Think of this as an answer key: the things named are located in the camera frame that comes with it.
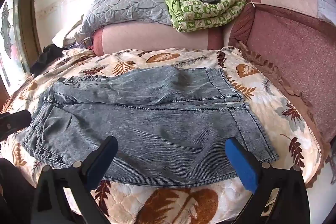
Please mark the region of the grey quilted blanket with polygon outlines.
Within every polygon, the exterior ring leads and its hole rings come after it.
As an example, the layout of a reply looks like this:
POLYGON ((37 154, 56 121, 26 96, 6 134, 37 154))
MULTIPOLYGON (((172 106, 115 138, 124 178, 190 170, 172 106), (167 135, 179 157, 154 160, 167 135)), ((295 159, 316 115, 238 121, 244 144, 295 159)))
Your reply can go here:
POLYGON ((165 0, 94 0, 83 17, 76 39, 82 41, 103 26, 125 22, 172 25, 165 0))

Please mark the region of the green patterned folded quilt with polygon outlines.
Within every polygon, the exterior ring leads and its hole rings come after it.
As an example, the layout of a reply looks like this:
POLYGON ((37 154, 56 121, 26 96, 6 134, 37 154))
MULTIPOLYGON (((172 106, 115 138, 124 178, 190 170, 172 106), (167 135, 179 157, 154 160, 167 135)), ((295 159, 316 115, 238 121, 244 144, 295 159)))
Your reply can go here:
POLYGON ((224 26, 236 19, 247 0, 219 0, 209 4, 200 0, 164 0, 173 28, 178 32, 193 32, 224 26))

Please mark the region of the cream pillow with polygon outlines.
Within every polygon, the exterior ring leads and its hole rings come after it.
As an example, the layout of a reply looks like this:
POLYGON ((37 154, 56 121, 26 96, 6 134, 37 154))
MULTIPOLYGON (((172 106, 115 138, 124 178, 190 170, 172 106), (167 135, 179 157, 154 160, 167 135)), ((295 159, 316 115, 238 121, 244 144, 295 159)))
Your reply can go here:
POLYGON ((53 38, 52 42, 59 48, 69 48, 80 41, 83 37, 80 35, 81 23, 76 23, 72 27, 68 26, 61 29, 53 38))

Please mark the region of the leaf-pattern plush blanket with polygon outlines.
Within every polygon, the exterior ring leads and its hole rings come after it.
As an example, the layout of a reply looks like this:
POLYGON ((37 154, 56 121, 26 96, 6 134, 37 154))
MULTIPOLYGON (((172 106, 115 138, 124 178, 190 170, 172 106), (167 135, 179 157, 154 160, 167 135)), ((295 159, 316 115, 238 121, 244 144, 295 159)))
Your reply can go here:
POLYGON ((230 164, 236 140, 273 168, 296 168, 311 187, 330 146, 309 102, 259 55, 235 47, 64 51, 28 77, 4 112, 28 128, 1 141, 29 186, 42 170, 84 160, 108 135, 118 152, 92 191, 110 223, 218 223, 251 193, 230 164))

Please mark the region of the purple printed packet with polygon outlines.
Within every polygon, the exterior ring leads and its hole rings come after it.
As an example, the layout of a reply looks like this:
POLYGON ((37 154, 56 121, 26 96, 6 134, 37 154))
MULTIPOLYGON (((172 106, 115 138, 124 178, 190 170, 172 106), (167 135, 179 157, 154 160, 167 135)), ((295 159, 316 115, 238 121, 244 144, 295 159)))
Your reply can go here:
POLYGON ((80 42, 76 42, 68 47, 69 49, 75 49, 75 48, 86 48, 89 50, 93 50, 93 43, 91 38, 83 39, 80 42))

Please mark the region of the grey-blue denim pants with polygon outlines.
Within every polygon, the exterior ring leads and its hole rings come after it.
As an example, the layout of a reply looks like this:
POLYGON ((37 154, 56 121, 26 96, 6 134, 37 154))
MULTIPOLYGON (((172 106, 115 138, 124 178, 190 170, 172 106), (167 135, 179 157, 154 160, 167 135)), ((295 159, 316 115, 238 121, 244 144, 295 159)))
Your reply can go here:
POLYGON ((60 78, 17 141, 35 159, 64 168, 108 136, 118 152, 105 176, 123 184, 187 188, 233 178, 224 152, 232 137, 259 161, 278 159, 262 123, 217 68, 60 78))

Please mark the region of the black garment on sofa end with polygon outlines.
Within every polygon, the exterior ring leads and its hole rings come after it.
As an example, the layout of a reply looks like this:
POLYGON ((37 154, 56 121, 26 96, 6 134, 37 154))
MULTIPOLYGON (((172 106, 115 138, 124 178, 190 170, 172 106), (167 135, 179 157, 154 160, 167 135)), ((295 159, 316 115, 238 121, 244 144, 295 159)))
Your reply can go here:
POLYGON ((59 48, 54 44, 44 47, 37 61, 30 67, 30 73, 35 77, 40 75, 50 63, 63 56, 64 50, 66 48, 59 48))

